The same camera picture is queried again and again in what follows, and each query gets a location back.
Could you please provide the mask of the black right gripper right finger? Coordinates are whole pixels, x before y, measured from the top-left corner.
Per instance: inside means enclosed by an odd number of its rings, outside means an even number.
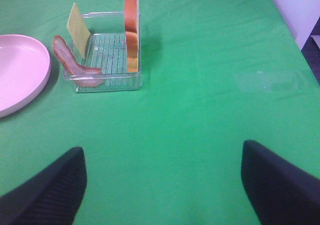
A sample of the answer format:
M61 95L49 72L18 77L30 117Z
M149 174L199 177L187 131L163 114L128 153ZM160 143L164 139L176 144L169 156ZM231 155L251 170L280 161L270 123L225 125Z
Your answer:
M241 181L262 225L320 223L320 180L257 141L243 143Z

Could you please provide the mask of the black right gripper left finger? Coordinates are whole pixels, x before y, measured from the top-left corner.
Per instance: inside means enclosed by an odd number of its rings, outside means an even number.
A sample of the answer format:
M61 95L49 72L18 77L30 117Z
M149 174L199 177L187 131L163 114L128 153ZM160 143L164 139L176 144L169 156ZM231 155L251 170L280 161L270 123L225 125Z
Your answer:
M82 147L73 147L0 197L2 225L71 225L87 187Z

